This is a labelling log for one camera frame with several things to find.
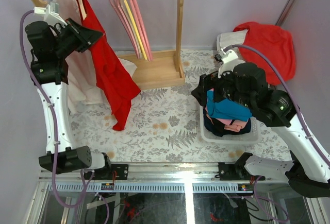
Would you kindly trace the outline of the light wooden hanger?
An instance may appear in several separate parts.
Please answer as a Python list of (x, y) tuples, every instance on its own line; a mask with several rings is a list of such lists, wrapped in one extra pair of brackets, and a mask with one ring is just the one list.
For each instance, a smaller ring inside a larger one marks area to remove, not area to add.
[(84, 20), (87, 17), (87, 14), (86, 14), (86, 11), (85, 11), (83, 0), (77, 0), (77, 3), (79, 5), (79, 10), (80, 10), (82, 20)]

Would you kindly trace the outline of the red t shirt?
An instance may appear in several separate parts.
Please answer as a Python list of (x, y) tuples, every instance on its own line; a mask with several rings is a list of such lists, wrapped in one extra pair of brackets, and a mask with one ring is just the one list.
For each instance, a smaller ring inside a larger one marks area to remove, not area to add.
[(141, 90), (109, 45), (105, 31), (88, 0), (82, 0), (82, 3), (87, 14), (86, 18), (81, 18), (82, 25), (103, 33), (89, 48), (95, 68), (96, 86), (104, 91), (112, 114), (117, 120), (113, 130), (122, 131), (131, 109), (131, 100), (137, 97)]

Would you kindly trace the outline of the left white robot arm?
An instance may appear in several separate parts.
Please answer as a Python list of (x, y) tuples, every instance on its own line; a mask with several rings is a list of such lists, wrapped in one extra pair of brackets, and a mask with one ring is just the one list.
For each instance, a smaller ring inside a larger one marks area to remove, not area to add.
[(28, 69), (42, 101), (47, 132), (45, 155), (39, 157), (40, 166), (56, 174), (89, 169), (100, 179), (109, 179), (113, 168), (108, 156), (93, 153), (88, 146), (78, 147), (73, 137), (66, 62), (72, 52), (85, 52), (103, 33), (85, 28), (71, 18), (55, 25), (32, 22), (25, 27), (25, 33), (32, 46)]

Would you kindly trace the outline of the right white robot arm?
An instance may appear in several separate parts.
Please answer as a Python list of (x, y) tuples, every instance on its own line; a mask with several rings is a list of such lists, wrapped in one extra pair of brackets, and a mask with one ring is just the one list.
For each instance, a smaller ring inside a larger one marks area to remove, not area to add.
[(241, 63), (221, 75), (203, 74), (191, 94), (202, 107), (212, 100), (228, 99), (248, 108), (290, 150), (291, 161), (265, 159), (245, 152), (233, 171), (225, 172), (224, 177), (236, 174), (246, 180), (250, 176), (262, 176), (287, 183), (307, 198), (329, 197), (329, 154), (321, 150), (288, 92), (268, 87), (263, 69), (253, 63)]

